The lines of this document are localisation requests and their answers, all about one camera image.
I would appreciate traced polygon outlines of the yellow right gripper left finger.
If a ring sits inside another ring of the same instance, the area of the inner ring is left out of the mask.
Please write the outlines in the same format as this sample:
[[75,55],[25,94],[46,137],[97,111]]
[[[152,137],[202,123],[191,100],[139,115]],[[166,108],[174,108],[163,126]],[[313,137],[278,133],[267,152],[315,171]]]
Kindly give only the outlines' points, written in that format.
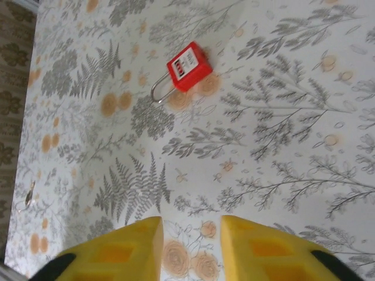
[[149,217],[59,253],[31,279],[159,280],[162,250],[162,218]]

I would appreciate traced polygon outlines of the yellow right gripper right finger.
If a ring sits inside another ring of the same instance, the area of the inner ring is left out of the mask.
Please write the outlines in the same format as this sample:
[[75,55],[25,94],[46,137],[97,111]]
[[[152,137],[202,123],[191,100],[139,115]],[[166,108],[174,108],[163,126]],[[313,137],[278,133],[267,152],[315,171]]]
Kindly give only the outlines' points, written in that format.
[[234,215],[221,216],[220,245],[226,280],[361,280],[324,247]]

